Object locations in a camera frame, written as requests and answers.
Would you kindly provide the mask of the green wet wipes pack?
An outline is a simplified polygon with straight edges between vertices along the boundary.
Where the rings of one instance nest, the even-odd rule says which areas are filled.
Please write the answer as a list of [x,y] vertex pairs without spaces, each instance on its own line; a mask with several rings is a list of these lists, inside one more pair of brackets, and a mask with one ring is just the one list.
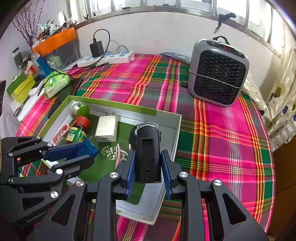
[[51,72],[44,80],[44,95],[52,99],[64,87],[70,84],[70,76],[65,73]]

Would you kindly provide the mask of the grey black space heater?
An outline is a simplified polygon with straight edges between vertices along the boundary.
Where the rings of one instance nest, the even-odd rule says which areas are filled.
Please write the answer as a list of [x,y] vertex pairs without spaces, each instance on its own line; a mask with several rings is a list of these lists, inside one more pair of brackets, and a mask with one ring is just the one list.
[[188,90],[192,97],[228,108],[243,89],[249,71],[248,57],[227,40],[200,39],[193,47]]

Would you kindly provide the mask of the black handheld device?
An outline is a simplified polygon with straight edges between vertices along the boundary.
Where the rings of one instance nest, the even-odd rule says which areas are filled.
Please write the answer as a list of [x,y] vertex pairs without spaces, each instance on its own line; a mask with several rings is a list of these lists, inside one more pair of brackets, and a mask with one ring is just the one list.
[[130,131],[129,143],[135,150],[135,182],[160,183],[162,181],[160,142],[161,132],[156,123],[140,123]]

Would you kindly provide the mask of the orange lidded storage box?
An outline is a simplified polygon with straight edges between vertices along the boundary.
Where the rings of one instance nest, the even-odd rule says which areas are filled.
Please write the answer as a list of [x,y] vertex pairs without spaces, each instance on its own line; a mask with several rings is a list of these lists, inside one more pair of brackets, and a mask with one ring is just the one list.
[[81,57],[74,27],[63,30],[37,44],[32,49],[55,70],[65,70]]

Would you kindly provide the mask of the yellow green box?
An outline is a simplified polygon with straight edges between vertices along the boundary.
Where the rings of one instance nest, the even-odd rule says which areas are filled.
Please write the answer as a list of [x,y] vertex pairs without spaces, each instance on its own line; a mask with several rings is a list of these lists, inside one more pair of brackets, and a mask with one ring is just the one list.
[[8,96],[19,103],[23,103],[29,96],[29,91],[35,85],[34,75],[25,75],[21,72],[15,76],[11,84],[7,87]]

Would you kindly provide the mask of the blue white carton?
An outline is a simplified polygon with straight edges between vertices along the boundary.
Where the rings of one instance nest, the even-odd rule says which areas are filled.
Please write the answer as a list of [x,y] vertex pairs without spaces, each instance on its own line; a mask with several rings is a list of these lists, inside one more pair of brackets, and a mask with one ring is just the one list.
[[47,78],[51,74],[51,68],[39,53],[33,53],[33,62],[36,63],[38,73],[42,79]]

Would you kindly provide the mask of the patterned white curtain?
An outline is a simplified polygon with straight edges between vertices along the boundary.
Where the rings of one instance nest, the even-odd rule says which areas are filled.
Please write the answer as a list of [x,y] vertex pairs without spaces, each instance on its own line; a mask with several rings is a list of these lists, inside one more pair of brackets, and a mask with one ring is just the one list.
[[242,92],[257,106],[265,125],[272,151],[295,137],[295,48],[280,73],[267,100],[248,74]]

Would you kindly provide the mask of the black power adapter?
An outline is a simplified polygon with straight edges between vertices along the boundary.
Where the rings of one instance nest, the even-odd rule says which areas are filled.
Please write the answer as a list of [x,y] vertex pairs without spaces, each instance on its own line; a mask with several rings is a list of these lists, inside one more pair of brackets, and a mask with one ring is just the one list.
[[104,54],[104,48],[101,41],[93,42],[89,47],[93,58],[100,57]]

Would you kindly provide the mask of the white green shallow box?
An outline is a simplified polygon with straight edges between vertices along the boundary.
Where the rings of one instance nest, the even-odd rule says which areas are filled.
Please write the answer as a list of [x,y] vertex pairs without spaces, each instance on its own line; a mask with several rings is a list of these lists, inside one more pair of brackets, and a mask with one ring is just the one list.
[[[99,154],[89,169],[84,170],[79,176],[71,178],[68,184],[73,184],[78,179],[83,179],[86,182],[98,181],[106,174],[113,172],[115,170],[116,146],[119,145],[122,150],[127,152],[130,131],[140,123],[158,124],[161,132],[161,149],[168,150],[171,159],[175,158],[182,118],[180,114],[79,96],[67,97],[44,125],[39,135],[45,142],[53,142],[55,134],[64,125],[73,124],[74,118],[70,115],[70,111],[78,104],[87,105],[90,108],[91,124],[87,136],[99,149]],[[116,142],[101,143],[95,137],[98,120],[101,116],[106,115],[115,115],[119,121]],[[164,197],[165,185],[163,182],[135,184],[130,200],[117,201],[116,209],[123,217],[154,225]]]

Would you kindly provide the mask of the purple dried flower branches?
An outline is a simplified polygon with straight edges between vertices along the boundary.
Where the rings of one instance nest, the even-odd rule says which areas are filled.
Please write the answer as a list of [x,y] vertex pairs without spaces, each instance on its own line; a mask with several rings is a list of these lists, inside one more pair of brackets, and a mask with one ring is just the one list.
[[29,1],[13,18],[12,24],[32,47],[37,36],[37,28],[43,13],[45,1]]

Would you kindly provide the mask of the white blue power strip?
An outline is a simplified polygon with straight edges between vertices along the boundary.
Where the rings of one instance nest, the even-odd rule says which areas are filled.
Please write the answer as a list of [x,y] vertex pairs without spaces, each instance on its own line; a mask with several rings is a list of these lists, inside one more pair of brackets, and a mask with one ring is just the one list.
[[113,54],[111,52],[107,52],[103,58],[100,57],[92,57],[85,56],[81,60],[77,62],[78,67],[87,67],[101,64],[120,64],[120,63],[130,63],[130,61],[134,60],[135,53],[134,51],[122,51],[118,54]]

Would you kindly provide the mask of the red capped medicine bottle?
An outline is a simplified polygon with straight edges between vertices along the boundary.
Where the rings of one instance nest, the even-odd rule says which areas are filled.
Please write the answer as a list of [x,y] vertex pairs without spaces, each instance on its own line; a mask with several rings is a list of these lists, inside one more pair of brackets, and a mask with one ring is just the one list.
[[90,120],[88,120],[88,118],[78,116],[67,134],[65,143],[82,143],[87,137],[87,130],[89,126]]

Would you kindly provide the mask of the white usb charger cube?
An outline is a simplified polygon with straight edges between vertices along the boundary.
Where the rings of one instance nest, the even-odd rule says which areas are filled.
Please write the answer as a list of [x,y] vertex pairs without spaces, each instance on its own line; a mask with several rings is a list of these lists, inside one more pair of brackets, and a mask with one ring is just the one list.
[[118,117],[116,115],[100,116],[95,138],[99,142],[115,142],[117,140]]

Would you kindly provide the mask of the pink plaid tablecloth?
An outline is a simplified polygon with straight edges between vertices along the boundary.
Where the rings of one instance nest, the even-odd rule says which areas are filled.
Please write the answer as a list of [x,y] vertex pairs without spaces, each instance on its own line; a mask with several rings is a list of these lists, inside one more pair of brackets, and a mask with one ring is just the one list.
[[229,108],[189,95],[189,66],[163,55],[136,54],[127,64],[71,71],[78,96],[124,102],[182,116],[175,161],[199,180],[220,179],[268,230],[275,200],[270,143],[254,102],[241,94]]

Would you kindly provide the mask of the silver green round knob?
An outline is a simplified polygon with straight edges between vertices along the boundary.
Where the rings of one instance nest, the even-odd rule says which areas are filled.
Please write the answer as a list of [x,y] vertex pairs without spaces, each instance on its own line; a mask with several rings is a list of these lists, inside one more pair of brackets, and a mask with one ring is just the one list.
[[90,108],[87,105],[82,105],[81,103],[73,103],[70,107],[69,114],[72,118],[76,118],[78,116],[83,116],[88,118],[90,114]]

